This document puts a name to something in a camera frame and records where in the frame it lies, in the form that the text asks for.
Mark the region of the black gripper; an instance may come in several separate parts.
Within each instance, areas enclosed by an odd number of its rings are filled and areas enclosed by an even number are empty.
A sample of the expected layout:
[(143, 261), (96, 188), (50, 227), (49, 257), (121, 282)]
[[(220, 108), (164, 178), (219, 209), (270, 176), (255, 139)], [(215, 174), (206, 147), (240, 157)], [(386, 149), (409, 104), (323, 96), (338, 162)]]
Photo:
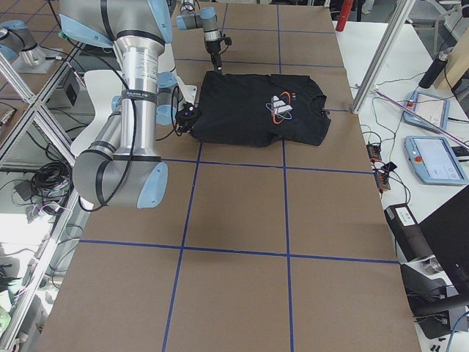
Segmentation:
[(211, 62), (217, 73), (222, 73), (222, 59), (221, 59), (221, 41), (213, 40), (207, 41), (207, 52), (210, 55)]
[(175, 131), (177, 133), (190, 132), (200, 117), (201, 111), (196, 106), (192, 103), (184, 103), (175, 116)]

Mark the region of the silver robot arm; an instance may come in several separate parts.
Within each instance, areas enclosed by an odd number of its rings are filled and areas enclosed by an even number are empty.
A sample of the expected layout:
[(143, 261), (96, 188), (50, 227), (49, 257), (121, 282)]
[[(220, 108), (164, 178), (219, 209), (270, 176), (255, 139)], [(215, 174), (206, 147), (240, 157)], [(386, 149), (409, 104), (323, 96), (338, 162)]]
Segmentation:
[(215, 8), (202, 8), (198, 1), (182, 1), (176, 22), (179, 30), (201, 29), (203, 31), (204, 47), (210, 55), (213, 70), (222, 74), (222, 55), (232, 45), (232, 39), (218, 28)]
[(73, 185), (95, 210), (160, 204), (169, 168), (156, 147), (158, 59), (172, 42), (166, 1), (61, 1), (62, 31), (114, 50), (121, 98), (73, 166)]

